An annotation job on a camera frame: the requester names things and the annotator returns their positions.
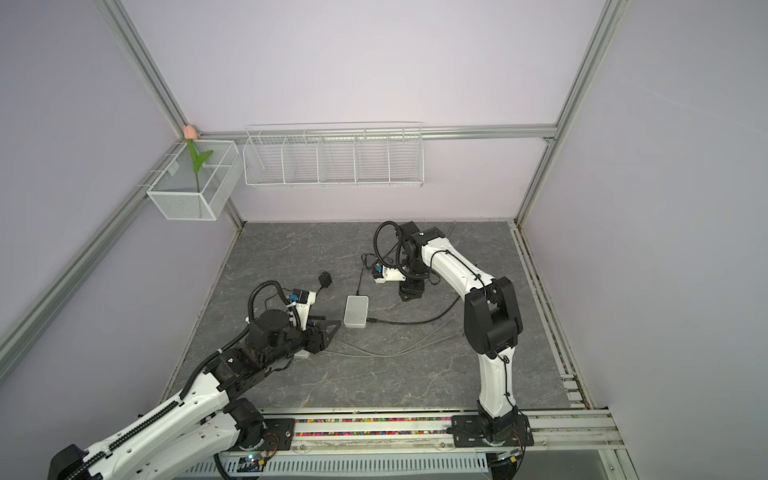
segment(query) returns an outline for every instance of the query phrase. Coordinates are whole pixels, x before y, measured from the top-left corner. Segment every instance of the metal mounting plate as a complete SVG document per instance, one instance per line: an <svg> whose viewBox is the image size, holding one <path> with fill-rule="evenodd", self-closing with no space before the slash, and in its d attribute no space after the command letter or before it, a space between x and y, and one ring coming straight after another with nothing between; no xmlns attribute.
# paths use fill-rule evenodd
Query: metal mounting plate
<svg viewBox="0 0 768 480"><path fill-rule="evenodd" d="M296 426L296 420L292 418L285 419L265 419L266 430L269 433L277 435L278 440L272 435L264 437L264 443L257 447L257 450L274 450L277 442L278 450L290 450L290 444L293 441L293 427Z"/></svg>
<svg viewBox="0 0 768 480"><path fill-rule="evenodd" d="M489 444L482 438L480 433L480 421L478 415L454 415L451 417L451 428L453 435L453 444L457 447L488 447ZM525 418L522 415L517 416L517 421L512 427L515 432L525 432L525 435L520 435L520 441L522 446L530 447L533 445L533 434L526 432ZM506 439L501 445L494 444L493 446L505 446L505 447L517 447L520 446L518 439L512 435L509 439Z"/></svg>

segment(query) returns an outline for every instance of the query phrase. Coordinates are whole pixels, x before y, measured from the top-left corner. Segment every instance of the black bracket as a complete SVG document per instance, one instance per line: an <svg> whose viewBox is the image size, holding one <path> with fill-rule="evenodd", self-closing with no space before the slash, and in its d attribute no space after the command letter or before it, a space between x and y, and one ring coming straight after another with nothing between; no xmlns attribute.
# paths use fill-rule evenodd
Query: black bracket
<svg viewBox="0 0 768 480"><path fill-rule="evenodd" d="M272 451L275 449L275 443L278 450L290 450L290 444L293 441L293 428L296 426L295 419L264 419L267 433L277 435L275 439L272 435L265 435L264 442L256 447L256 450Z"/></svg>
<svg viewBox="0 0 768 480"><path fill-rule="evenodd" d="M490 445L485 441L480 415L454 415L451 417L450 433L453 435L453 445L457 447L519 447L520 442L525 447L533 445L533 434L528 430L523 415L517 415L515 423L511 426L511 432L514 435L510 433L507 439L503 441L497 440L494 442L494 445Z"/></svg>

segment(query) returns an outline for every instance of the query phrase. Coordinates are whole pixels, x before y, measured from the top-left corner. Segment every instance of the gray marble surface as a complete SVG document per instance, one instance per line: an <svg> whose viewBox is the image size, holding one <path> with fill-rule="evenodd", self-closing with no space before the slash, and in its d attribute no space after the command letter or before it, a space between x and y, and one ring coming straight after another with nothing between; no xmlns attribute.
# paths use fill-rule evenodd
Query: gray marble surface
<svg viewBox="0 0 768 480"><path fill-rule="evenodd" d="M437 226L447 233L451 223ZM286 288L317 290L317 276L327 270L333 284L318 295L313 315L342 319L346 297L355 293L362 253L372 252L377 223L248 223L238 239L210 304L200 321L174 391L205 356L232 339L244 327L247 298L264 280ZM508 225L502 222L458 222L449 239L484 271L506 275L515 285L524 331L512 362L513 395L523 409L569 407L544 328L538 317ZM394 244L390 229L382 232L380 248ZM402 302L397 283L376 284L362 276L361 295L369 296L369 316L395 322L429 319L445 310L456 293L445 282L427 284L424 297ZM257 297L256 314L274 293ZM279 300L270 300L272 308ZM442 326L430 337L441 339L462 331L463 302L442 319L420 326L369 323L363 329L342 327L344 342L378 353L398 352ZM355 353L332 343L328 350ZM349 358L320 353L295 359L284 372L274 373L246 397L257 408L414 407L475 409L480 391L477 354L463 336L396 358Z"/></svg>

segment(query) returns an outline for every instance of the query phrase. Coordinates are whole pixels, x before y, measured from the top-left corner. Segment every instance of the white wire shelf basket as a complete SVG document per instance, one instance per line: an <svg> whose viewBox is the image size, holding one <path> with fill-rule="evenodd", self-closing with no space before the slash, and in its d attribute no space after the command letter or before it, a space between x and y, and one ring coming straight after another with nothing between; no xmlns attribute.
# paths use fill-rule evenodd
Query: white wire shelf basket
<svg viewBox="0 0 768 480"><path fill-rule="evenodd" d="M424 183L421 124L256 125L246 132L243 167L254 188Z"/></svg>
<svg viewBox="0 0 768 480"><path fill-rule="evenodd" d="M201 154L214 151L197 172L197 181L192 155L184 145L147 190L168 220L216 220L243 175L235 142L195 140L194 145Z"/></svg>

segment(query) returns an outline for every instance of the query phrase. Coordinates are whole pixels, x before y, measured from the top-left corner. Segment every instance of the black connector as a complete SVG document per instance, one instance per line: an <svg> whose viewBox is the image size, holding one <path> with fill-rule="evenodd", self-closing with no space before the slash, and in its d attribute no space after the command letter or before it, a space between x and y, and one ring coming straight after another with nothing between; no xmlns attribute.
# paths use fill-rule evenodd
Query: black connector
<svg viewBox="0 0 768 480"><path fill-rule="evenodd" d="M331 280L331 274L328 272L322 272L320 276L317 277L317 279L320 282L320 286L322 288L328 288L328 286L333 283L333 280Z"/></svg>

